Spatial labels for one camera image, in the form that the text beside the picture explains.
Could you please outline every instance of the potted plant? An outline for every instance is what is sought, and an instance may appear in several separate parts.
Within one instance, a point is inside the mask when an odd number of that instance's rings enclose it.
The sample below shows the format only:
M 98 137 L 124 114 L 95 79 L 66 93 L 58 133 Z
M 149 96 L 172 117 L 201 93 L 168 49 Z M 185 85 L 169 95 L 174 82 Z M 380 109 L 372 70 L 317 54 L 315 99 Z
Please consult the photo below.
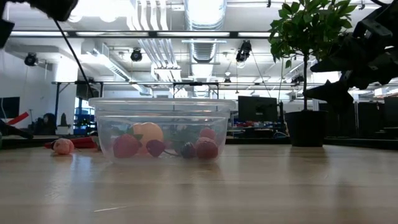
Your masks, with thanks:
M 279 20 L 271 23 L 271 54 L 274 61 L 288 58 L 286 68 L 293 58 L 303 57 L 303 92 L 307 89 L 307 68 L 310 56 L 318 61 L 325 58 L 343 29 L 352 27 L 349 0 L 299 0 L 283 4 Z M 309 111 L 307 97 L 304 110 L 285 115 L 293 146 L 320 147 L 326 133 L 326 112 Z

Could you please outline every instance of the computer monitor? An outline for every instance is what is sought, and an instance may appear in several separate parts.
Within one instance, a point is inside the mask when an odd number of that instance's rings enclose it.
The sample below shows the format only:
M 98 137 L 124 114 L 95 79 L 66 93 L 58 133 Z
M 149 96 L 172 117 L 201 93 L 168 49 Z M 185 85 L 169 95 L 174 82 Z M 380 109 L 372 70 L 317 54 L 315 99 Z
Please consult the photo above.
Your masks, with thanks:
M 398 97 L 384 98 L 384 126 L 387 128 L 398 127 Z
M 276 98 L 239 96 L 238 110 L 240 121 L 278 121 Z

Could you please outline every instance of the black plant pot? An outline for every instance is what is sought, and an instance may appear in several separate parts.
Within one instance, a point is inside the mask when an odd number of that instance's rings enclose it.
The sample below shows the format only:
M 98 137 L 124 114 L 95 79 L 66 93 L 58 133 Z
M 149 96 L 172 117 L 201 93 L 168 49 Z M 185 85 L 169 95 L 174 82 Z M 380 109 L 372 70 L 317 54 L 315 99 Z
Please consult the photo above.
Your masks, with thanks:
M 327 111 L 299 111 L 286 113 L 290 141 L 297 147 L 322 147 L 326 136 Z

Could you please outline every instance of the plastic container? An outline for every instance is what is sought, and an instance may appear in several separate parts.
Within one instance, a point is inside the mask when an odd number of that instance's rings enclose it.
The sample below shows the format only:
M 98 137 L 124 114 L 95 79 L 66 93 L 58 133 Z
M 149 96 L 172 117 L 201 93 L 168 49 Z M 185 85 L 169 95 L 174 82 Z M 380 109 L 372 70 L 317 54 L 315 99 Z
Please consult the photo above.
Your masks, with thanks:
M 235 102 L 92 98 L 103 154 L 115 163 L 213 161 L 223 152 Z

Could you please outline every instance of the wooden table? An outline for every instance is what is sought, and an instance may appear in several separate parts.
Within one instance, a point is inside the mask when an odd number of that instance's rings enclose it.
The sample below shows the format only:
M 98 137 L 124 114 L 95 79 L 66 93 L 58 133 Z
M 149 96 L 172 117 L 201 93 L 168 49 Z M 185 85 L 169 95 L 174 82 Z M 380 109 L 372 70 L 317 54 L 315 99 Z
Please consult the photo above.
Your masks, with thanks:
M 398 153 L 228 146 L 216 164 L 0 151 L 1 223 L 398 223 Z

